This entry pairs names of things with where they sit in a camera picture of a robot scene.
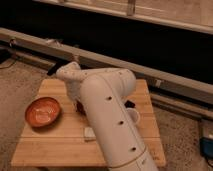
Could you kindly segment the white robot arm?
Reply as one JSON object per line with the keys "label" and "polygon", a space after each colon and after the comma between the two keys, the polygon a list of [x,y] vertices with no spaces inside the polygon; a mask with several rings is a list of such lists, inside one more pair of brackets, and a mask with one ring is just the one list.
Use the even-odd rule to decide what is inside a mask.
{"label": "white robot arm", "polygon": [[110,171],[158,171],[124,98],[136,88],[136,78],[125,68],[81,69],[70,62],[56,70],[67,95],[80,102]]}

